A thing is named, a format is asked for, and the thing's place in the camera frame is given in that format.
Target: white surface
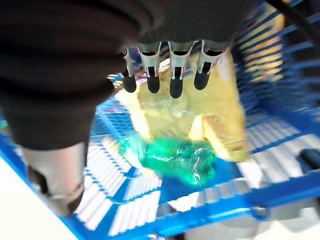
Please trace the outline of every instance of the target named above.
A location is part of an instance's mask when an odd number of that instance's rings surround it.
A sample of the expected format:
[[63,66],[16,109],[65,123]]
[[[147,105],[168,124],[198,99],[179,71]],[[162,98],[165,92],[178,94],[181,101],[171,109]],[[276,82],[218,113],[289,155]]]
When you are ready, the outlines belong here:
[[1,158],[0,239],[77,239]]

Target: crumpled plastic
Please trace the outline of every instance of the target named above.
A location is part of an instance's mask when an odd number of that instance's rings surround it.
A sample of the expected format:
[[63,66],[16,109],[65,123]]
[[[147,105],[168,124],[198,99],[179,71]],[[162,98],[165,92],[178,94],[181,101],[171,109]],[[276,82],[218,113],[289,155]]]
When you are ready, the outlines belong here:
[[[167,69],[159,75],[158,93],[151,93],[147,83],[144,82],[137,86],[136,92],[122,91],[116,98],[128,108],[134,129],[143,142],[157,146],[165,151],[166,155],[171,153],[171,157],[178,157],[176,153],[167,150],[170,147],[168,143],[177,141],[188,143],[189,146],[198,143],[211,145],[212,154],[221,159],[231,162],[245,161],[249,156],[245,115],[239,101],[235,67],[230,50],[227,49],[222,54],[212,69],[204,90],[197,90],[194,86],[198,57],[198,54],[190,57],[190,67],[185,71],[185,74],[188,72],[189,75],[184,76],[181,97],[174,99],[170,96],[171,74],[170,69]],[[155,164],[149,163],[154,158],[148,156],[148,151],[141,154],[147,155],[145,159],[148,163],[142,164],[145,168],[163,172],[157,169]],[[194,158],[184,159],[190,161],[188,166],[191,170],[185,172],[190,174],[195,164]],[[199,161],[205,162],[208,159],[203,158]],[[172,167],[170,173],[179,175],[173,164]]]
[[158,137],[147,142],[134,134],[120,145],[119,154],[131,164],[135,159],[144,168],[176,177],[189,185],[205,185],[216,175],[216,154],[211,145],[203,141]]

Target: black cable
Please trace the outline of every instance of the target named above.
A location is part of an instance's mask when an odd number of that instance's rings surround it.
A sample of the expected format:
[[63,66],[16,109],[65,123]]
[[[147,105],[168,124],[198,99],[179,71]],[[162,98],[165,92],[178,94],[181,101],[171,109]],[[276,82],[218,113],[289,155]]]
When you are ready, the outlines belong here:
[[305,20],[305,17],[282,0],[266,0],[271,6],[279,10],[309,39],[315,47],[320,49],[320,32]]

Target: yellow plastic bag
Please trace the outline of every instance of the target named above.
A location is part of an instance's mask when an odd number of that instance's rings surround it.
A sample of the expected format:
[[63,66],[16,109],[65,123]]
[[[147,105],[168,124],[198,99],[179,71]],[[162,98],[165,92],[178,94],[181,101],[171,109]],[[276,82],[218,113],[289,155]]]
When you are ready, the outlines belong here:
[[184,77],[178,99],[170,96],[169,69],[159,77],[158,93],[151,93],[145,82],[137,86],[136,92],[121,91],[116,98],[127,106],[135,130],[147,141],[157,137],[209,141],[218,157],[245,161],[248,157],[245,115],[239,103],[230,50],[223,53],[212,69],[204,90],[194,86],[198,57],[198,54],[190,57],[193,74]]

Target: black rubber fingertip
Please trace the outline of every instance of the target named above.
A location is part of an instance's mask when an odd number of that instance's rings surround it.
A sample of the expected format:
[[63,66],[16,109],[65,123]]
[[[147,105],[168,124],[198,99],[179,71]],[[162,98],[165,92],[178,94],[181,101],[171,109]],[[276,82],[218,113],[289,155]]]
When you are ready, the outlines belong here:
[[174,79],[171,78],[170,82],[170,95],[174,99],[177,99],[182,94],[182,88],[183,88],[183,79],[180,79],[182,68],[176,67],[175,73],[174,73]]
[[132,77],[125,76],[122,79],[122,82],[123,82],[124,89],[128,93],[133,93],[137,89],[136,79],[134,76]]
[[203,90],[208,84],[210,75],[206,73],[199,73],[196,71],[194,78],[194,86],[197,90]]
[[174,99],[178,99],[182,94],[182,88],[183,88],[183,80],[180,80],[178,77],[175,77],[175,79],[171,79],[170,82],[170,95]]
[[151,76],[147,78],[148,89],[151,93],[156,94],[160,89],[159,76]]

